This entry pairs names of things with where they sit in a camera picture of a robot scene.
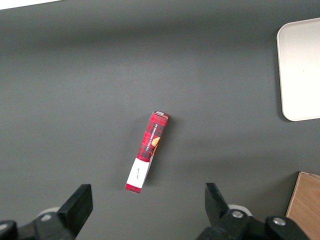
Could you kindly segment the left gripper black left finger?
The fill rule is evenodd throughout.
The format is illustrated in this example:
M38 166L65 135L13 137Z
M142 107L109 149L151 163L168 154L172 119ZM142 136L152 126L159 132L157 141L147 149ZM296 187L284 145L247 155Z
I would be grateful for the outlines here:
M36 240L74 240L93 211L92 186L82 184L58 209L34 220Z

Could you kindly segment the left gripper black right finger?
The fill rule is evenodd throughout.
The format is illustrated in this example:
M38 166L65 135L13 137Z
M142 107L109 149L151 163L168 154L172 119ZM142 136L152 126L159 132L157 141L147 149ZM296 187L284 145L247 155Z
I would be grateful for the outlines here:
M210 226L198 240L264 240L264 225L243 210L231 209L215 183L205 184L205 212Z

